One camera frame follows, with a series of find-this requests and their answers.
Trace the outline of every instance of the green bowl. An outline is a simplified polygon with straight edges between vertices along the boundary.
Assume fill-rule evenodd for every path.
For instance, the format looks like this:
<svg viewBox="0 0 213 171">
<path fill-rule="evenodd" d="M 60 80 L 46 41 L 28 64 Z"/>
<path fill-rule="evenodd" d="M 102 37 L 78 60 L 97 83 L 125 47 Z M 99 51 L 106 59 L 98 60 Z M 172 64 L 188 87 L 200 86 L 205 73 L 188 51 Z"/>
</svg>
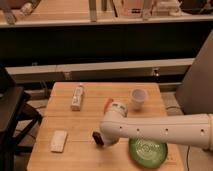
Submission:
<svg viewBox="0 0 213 171">
<path fill-rule="evenodd" d="M 166 160 L 168 147 L 166 143 L 143 139 L 130 139 L 129 152 L 132 159 L 138 164 L 146 168 L 155 169 Z"/>
</svg>

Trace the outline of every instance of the cup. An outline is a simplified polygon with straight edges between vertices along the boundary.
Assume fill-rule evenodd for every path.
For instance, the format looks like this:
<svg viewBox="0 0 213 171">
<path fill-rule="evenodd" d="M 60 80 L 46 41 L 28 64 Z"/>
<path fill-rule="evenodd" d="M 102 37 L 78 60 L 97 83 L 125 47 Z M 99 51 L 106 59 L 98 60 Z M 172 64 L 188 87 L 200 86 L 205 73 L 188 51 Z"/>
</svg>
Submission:
<svg viewBox="0 0 213 171">
<path fill-rule="evenodd" d="M 143 89 L 133 89 L 131 91 L 131 103 L 134 110 L 140 110 L 144 101 L 148 98 L 148 93 Z"/>
</svg>

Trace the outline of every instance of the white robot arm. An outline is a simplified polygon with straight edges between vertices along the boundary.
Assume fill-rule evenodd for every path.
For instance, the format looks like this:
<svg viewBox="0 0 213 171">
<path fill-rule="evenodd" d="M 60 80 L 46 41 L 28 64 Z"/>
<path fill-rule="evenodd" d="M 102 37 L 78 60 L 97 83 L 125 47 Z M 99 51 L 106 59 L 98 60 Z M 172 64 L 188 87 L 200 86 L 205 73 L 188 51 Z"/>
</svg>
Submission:
<svg viewBox="0 0 213 171">
<path fill-rule="evenodd" d="M 213 150 L 213 115 L 186 115 L 158 118 L 127 118 L 127 108 L 112 102 L 100 123 L 97 144 L 112 145 L 119 138 L 143 138 Z"/>
</svg>

